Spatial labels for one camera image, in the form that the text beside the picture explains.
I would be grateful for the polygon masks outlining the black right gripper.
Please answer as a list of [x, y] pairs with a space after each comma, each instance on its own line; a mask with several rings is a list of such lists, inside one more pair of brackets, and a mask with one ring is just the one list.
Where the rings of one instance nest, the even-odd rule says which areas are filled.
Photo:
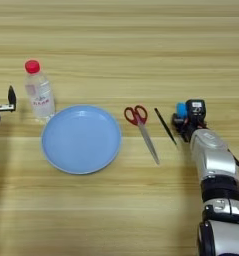
[[176, 113], [172, 115], [172, 125], [184, 142], [190, 142], [193, 133], [198, 129], [206, 129], [206, 121], [203, 115], [191, 118], [180, 118]]

